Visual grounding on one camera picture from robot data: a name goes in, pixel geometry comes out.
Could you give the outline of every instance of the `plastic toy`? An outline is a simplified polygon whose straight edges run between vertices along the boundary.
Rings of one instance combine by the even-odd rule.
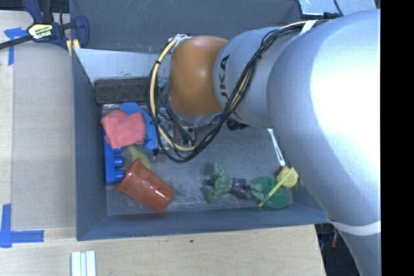
[[[103,139],[103,148],[105,151],[105,178],[107,184],[119,183],[124,179],[124,171],[121,170],[124,165],[122,158],[122,147],[111,149],[107,140]]]
[[[151,169],[151,162],[149,161],[149,158],[147,155],[139,150],[136,149],[134,145],[129,145],[126,147],[129,154],[131,155],[132,162],[134,162],[136,159],[141,159],[141,163],[146,166],[148,169]]]
[[[139,158],[125,172],[125,178],[116,190],[155,211],[163,211],[174,196],[173,188],[144,166]]]
[[[100,123],[104,127],[105,139],[111,149],[144,143],[146,125],[144,117],[139,112],[126,114],[120,109],[115,109],[106,114]]]
[[[276,180],[278,182],[282,182],[283,177],[285,177],[285,175],[287,175],[288,172],[290,172],[288,177],[286,177],[286,179],[282,183],[284,187],[294,187],[296,183],[298,183],[299,175],[296,172],[296,170],[291,171],[292,169],[293,167],[289,168],[286,165],[284,165],[283,167],[281,167],[281,171],[276,177]]]
[[[221,196],[230,193],[239,199],[254,199],[271,208],[283,208],[289,202],[287,191],[269,177],[257,177],[250,183],[244,178],[232,178],[217,162],[213,165],[213,176],[204,187],[206,201],[211,204]]]
[[[123,103],[121,106],[119,106],[119,109],[128,115],[136,112],[140,112],[143,115],[147,129],[147,133],[144,138],[144,149],[148,153],[154,153],[157,150],[158,138],[157,132],[155,131],[155,126],[153,125],[153,119],[150,117],[150,115],[144,111],[141,106],[139,106],[139,104],[132,101]]]

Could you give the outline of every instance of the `wooden table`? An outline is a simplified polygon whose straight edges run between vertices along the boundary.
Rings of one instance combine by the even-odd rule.
[[[30,23],[24,12],[0,11],[0,42],[14,17]],[[14,68],[7,62],[1,50],[0,207],[12,198]],[[71,252],[88,250],[96,252],[97,275],[326,275],[313,225],[90,242],[77,242],[74,228],[50,228],[44,239],[0,248],[0,275],[70,275]]]

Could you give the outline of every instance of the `gray bin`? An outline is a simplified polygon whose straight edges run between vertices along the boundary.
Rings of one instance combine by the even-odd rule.
[[[88,48],[158,52],[176,33],[230,39],[246,30],[298,21],[297,5],[276,0],[70,0],[71,15],[87,16]],[[278,164],[264,129],[223,129],[215,141],[186,164],[164,160],[154,173],[175,189],[170,205],[157,213],[105,184],[101,107],[76,54],[72,56],[76,148],[76,232],[78,240],[234,231],[327,222],[303,183],[289,190],[284,209],[260,210],[251,200],[223,196],[207,204],[203,182],[214,162],[230,176],[253,180],[274,176]]]

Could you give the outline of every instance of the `blue toy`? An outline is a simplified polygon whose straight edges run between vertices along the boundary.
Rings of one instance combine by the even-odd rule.
[[[158,139],[157,139],[157,132],[155,131],[155,125],[152,124],[153,119],[150,115],[144,111],[139,104],[135,102],[126,102],[119,106],[119,109],[128,114],[134,114],[136,112],[140,112],[144,117],[145,126],[147,129],[147,134],[144,139],[144,150],[147,153],[153,154],[154,151],[157,149],[158,146]]]
[[[105,151],[105,179],[107,184],[115,184],[122,182],[124,179],[124,171],[121,170],[124,165],[122,158],[122,147],[111,149],[106,139],[103,139],[103,148]]]

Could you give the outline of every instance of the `blue clamp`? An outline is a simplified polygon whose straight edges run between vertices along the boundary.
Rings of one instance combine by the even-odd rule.
[[[144,111],[141,106],[139,106],[139,104],[133,101],[123,103],[121,106],[119,106],[119,109],[128,115],[134,114],[136,112],[140,112],[142,114],[147,131],[144,138],[144,150],[147,153],[154,153],[158,147],[158,138],[155,125],[152,124],[153,119],[150,117],[150,115]]]
[[[105,138],[103,140],[106,183],[115,184],[122,182],[124,179],[124,171],[120,169],[124,165],[124,158],[121,156],[122,147],[111,149],[111,146],[108,144],[107,140]]]
[[[10,38],[10,40],[13,40],[15,38],[25,37],[28,35],[27,31],[22,29],[21,27],[6,29],[5,34],[7,37]],[[14,63],[14,46],[11,46],[10,49],[8,50],[8,65],[11,66],[13,65],[13,63]]]
[[[43,242],[44,230],[12,231],[11,225],[12,205],[3,205],[0,228],[0,248],[11,248],[12,244],[22,242]]]
[[[89,40],[89,26],[85,16],[76,16],[74,23],[67,23],[64,25],[62,22],[59,25],[57,22],[53,22],[53,15],[49,12],[50,0],[21,0],[25,11],[30,14],[33,19],[33,25],[28,27],[27,31],[31,32],[31,28],[35,26],[40,30],[47,31],[47,36],[38,37],[36,33],[31,32],[33,36],[32,41],[36,43],[50,43],[57,45],[67,50],[68,38],[65,36],[64,30],[66,28],[77,28],[78,41],[82,48],[85,48]]]

